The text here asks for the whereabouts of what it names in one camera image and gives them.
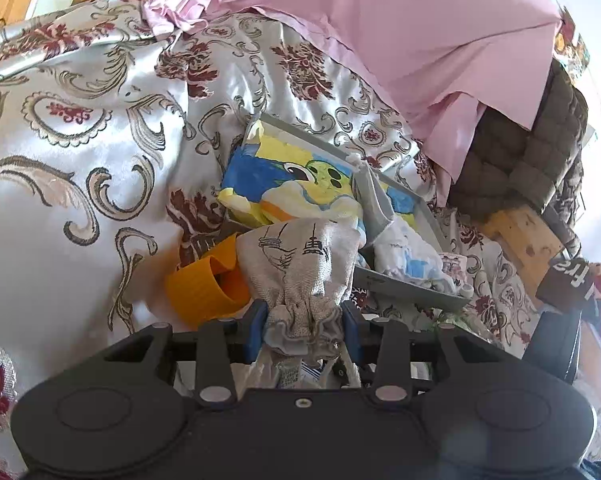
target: pink sheet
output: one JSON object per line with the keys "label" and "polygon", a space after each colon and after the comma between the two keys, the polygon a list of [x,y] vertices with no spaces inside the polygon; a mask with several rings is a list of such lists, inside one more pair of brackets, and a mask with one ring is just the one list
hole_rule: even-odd
{"label": "pink sheet", "polygon": [[424,140],[447,190],[485,105],[531,128],[560,21],[550,0],[145,0],[161,34],[248,7],[362,76]]}

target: bed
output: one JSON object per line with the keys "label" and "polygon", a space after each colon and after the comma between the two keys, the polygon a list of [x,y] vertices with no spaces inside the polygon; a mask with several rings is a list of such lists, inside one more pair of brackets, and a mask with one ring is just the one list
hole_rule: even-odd
{"label": "bed", "polygon": [[[257,12],[156,41],[140,0],[19,22],[28,1],[0,0],[0,478],[24,470],[8,430],[18,395],[156,318],[184,329],[164,277],[212,247],[222,174],[264,110],[430,202],[477,292],[449,321],[522,355],[539,315],[515,267],[435,206],[430,161],[360,76]],[[421,315],[353,298],[412,327]]]}

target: paisley pattern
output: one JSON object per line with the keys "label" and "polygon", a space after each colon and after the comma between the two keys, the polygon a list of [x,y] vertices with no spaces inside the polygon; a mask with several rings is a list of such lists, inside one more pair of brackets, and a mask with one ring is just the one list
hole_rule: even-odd
{"label": "paisley pattern", "polygon": [[53,75],[58,86],[73,97],[98,99],[113,89],[120,89],[127,79],[130,66],[135,62],[133,50],[132,45],[117,44],[113,49],[105,52],[103,75],[98,75],[94,80],[91,80],[90,74],[66,69],[58,70],[56,67],[44,67],[39,70]]}
{"label": "paisley pattern", "polygon": [[522,356],[539,313],[525,294],[516,268],[498,243],[485,238],[475,226],[461,223],[456,210],[438,208],[434,213],[453,251],[467,257],[474,298],[466,310],[477,316],[510,353]]}
{"label": "paisley pattern", "polygon": [[112,175],[107,168],[93,168],[90,171],[85,187],[87,187],[87,194],[99,213],[119,222],[132,220],[142,213],[149,202],[151,192],[154,190],[154,166],[151,165],[150,160],[145,155],[142,155],[136,157],[136,164],[133,165],[132,171],[140,175],[143,187],[140,199],[129,208],[121,208],[109,198],[108,189],[110,184],[108,181],[112,179]]}
{"label": "paisley pattern", "polygon": [[119,317],[123,323],[125,323],[125,326],[127,327],[127,330],[129,330],[130,334],[133,334],[135,332],[132,321],[133,305],[126,301],[123,298],[123,295],[130,284],[136,266],[141,263],[144,256],[140,253],[134,253],[130,258],[127,255],[125,250],[125,240],[130,237],[138,237],[144,240],[150,256],[156,254],[156,251],[158,250],[158,244],[153,237],[146,235],[145,233],[142,233],[133,227],[123,227],[116,233],[116,251],[118,252],[120,263],[122,264],[122,278],[120,280],[120,285],[118,286],[118,292],[116,293],[114,304],[109,310],[109,314],[107,314],[107,326],[109,327],[109,330],[114,329],[114,317],[116,316]]}
{"label": "paisley pattern", "polygon": [[74,173],[65,173],[22,155],[7,156],[0,160],[0,180],[20,184],[37,195],[43,205],[59,205],[64,209],[75,208],[87,216],[84,227],[67,221],[63,227],[65,236],[77,245],[93,244],[100,235],[96,214],[85,193],[72,180]]}
{"label": "paisley pattern", "polygon": [[168,98],[160,94],[150,94],[127,108],[127,117],[130,120],[132,137],[138,147],[153,158],[162,169],[163,157],[160,152],[165,150],[165,127],[161,122],[160,129],[155,132],[149,127],[144,116],[144,114],[152,114],[154,104],[158,104],[165,111],[171,109],[172,113],[174,112],[174,105]]}
{"label": "paisley pattern", "polygon": [[41,139],[63,148],[87,144],[112,118],[111,110],[87,108],[51,92],[28,96],[21,113]]}

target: white fabric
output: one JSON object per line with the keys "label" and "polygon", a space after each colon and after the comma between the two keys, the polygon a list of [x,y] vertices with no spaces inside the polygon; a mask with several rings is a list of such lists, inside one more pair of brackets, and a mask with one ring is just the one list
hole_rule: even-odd
{"label": "white fabric", "polygon": [[333,358],[343,345],[340,303],[348,298],[360,233],[301,218],[240,235],[236,253],[253,298],[265,300],[264,341],[287,356]]}
{"label": "white fabric", "polygon": [[369,163],[362,160],[358,153],[348,155],[346,160],[355,167],[351,176],[351,190],[362,205],[365,243],[372,244],[394,219],[394,208]]}
{"label": "white fabric", "polygon": [[442,258],[401,216],[395,216],[373,243],[377,272],[404,282],[456,294],[458,287],[442,272]]}

